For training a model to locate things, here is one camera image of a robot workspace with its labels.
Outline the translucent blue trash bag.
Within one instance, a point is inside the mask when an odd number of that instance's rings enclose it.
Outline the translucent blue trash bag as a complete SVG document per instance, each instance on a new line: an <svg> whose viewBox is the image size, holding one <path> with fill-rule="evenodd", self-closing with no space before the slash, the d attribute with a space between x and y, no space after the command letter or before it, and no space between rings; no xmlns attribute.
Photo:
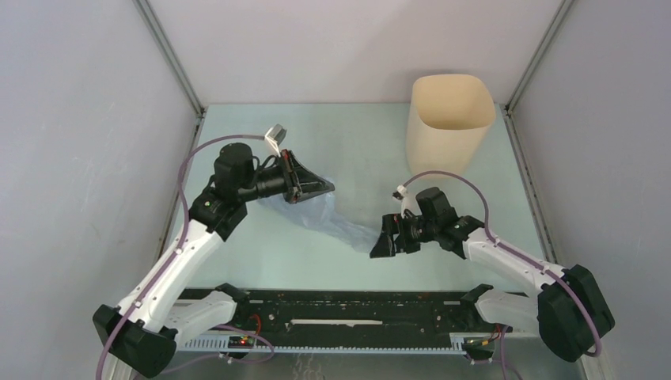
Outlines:
<svg viewBox="0 0 671 380"><path fill-rule="evenodd" d="M383 204L373 196L357 195L350 188L337 187L297 204L287 203L281 195L261 199L258 204L296 226L335 238L365 256L369 256L380 234Z"/></svg>

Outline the beige plastic trash bin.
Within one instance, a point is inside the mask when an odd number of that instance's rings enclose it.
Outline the beige plastic trash bin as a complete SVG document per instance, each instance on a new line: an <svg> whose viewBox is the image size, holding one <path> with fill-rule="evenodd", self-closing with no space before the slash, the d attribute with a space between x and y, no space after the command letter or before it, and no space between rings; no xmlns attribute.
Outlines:
<svg viewBox="0 0 671 380"><path fill-rule="evenodd" d="M470 74L418 78L411 89L406 158L412 174L463 174L497 118L484 82Z"/></svg>

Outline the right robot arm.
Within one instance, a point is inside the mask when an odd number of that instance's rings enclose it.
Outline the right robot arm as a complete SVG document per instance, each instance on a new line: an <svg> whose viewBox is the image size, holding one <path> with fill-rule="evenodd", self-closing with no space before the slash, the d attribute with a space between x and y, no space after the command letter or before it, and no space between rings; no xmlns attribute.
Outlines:
<svg viewBox="0 0 671 380"><path fill-rule="evenodd" d="M372 258L416 253L435 242L446 252L477 263L521 286L521 295L481 284L463 298L463 326L480 331L489 323L539 336L547 348L573 363L594 354L596 340L615 327L615 318L591 271L576 264L565 268L519 252L493 238L483 222L459 216L445 193L428 188L415 197L419 213L404 208L382 217Z"/></svg>

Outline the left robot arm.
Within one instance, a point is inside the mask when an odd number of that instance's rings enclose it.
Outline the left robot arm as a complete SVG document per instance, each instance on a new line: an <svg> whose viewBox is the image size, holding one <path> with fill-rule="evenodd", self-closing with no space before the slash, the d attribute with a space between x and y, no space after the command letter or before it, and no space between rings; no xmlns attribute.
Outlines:
<svg viewBox="0 0 671 380"><path fill-rule="evenodd" d="M222 147L213 175L185 213L180 235L128 296L116 306L99 306L93 314L104 345L96 377L103 377L106 357L113 355L136 374L153 378L169 365L179 344L216 325L244 328L249 307L224 291L212 291L182 315L172 307L196 270L247 216L249 202L281 195L286 203L296 204L334 189L291 150L260 162L242 142Z"/></svg>

